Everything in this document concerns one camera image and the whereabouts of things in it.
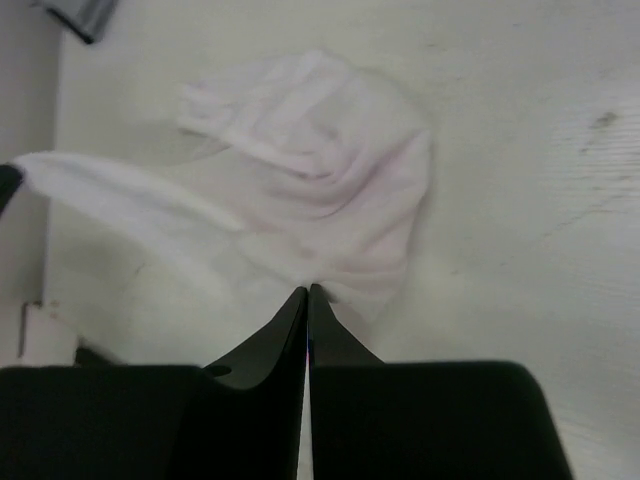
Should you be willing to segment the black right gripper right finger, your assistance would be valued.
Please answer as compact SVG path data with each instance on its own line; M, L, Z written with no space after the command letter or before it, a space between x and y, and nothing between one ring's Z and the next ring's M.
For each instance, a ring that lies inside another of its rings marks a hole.
M309 291L318 479L568 479L543 391L508 361L386 363Z

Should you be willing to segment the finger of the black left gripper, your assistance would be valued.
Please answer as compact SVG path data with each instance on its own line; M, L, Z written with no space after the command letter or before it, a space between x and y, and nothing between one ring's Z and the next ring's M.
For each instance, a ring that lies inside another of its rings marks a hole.
M24 181L23 172L11 164L0 166L0 213L3 213Z

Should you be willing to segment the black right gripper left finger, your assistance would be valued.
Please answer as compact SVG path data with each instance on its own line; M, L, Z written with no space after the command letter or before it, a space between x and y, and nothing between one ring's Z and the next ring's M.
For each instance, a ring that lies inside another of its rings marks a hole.
M306 291L215 362L127 365L82 346L70 366L1 372L5 479L292 479Z

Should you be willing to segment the white pink tank top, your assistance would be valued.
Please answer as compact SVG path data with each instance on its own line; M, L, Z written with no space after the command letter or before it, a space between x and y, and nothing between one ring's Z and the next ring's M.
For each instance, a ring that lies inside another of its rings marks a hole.
M406 276L429 186L420 110L389 78L322 50L226 68L178 99L188 145L168 165L60 151L14 162L31 191L177 274L107 351L205 364L315 284L368 339Z

